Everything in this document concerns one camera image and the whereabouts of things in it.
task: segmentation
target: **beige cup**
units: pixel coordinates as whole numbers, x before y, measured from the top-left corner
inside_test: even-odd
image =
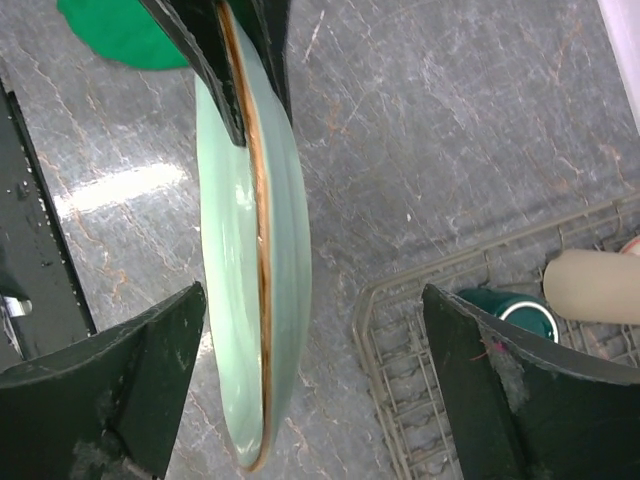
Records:
[[[640,325],[640,257],[565,250],[547,266],[542,287],[567,320]]]

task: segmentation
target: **light green plate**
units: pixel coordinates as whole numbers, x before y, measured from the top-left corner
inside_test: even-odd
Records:
[[[261,344],[266,332],[261,331],[252,159],[248,148],[233,145],[209,91],[196,77],[197,154],[209,319],[224,415],[239,463],[255,470],[275,442],[297,377],[311,308],[311,246],[289,120],[235,19],[233,34],[257,112],[266,170],[271,272],[266,351]],[[263,372],[267,356],[269,368]]]

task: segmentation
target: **metal wire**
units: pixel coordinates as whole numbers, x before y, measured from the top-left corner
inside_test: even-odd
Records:
[[[427,342],[420,294],[478,285],[541,295],[542,270],[566,248],[617,251],[640,234],[640,192],[464,249],[367,285],[353,330],[391,460],[400,479],[462,479]],[[640,327],[558,318],[560,343],[638,367]]]

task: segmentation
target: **green cup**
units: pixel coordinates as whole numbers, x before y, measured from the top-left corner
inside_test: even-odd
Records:
[[[551,312],[535,297],[488,288],[467,288],[457,295],[500,320],[558,343],[558,325]]]

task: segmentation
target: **marble surface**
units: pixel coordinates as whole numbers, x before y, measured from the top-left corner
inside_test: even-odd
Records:
[[[192,74],[94,56],[52,0],[4,1],[0,55],[98,328],[202,279]],[[390,478],[358,291],[637,188],[640,139],[597,0],[294,0],[288,55],[314,307],[255,478]],[[168,478],[242,478],[226,444],[205,335]]]

